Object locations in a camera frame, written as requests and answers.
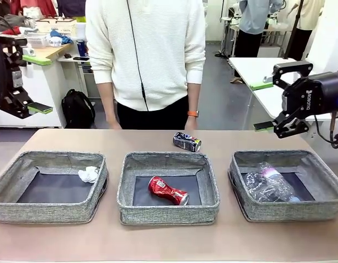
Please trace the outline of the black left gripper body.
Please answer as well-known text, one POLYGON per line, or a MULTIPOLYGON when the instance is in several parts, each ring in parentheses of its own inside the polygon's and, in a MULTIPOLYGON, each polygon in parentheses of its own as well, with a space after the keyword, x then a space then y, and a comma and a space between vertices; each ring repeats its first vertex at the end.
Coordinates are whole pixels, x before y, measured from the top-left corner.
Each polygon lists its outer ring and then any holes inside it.
POLYGON ((6 91, 22 87, 23 81, 20 67, 15 64, 6 65, 4 80, 5 80, 4 87, 6 91))

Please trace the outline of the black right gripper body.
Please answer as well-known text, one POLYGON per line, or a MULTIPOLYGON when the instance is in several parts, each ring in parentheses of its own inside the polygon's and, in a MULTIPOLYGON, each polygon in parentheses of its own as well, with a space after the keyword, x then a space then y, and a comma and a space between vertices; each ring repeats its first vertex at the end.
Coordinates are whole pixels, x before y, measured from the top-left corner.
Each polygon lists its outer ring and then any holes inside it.
POLYGON ((325 74, 300 77, 293 84, 286 84, 282 94, 282 115, 295 114, 296 118, 326 114, 322 85, 325 74))

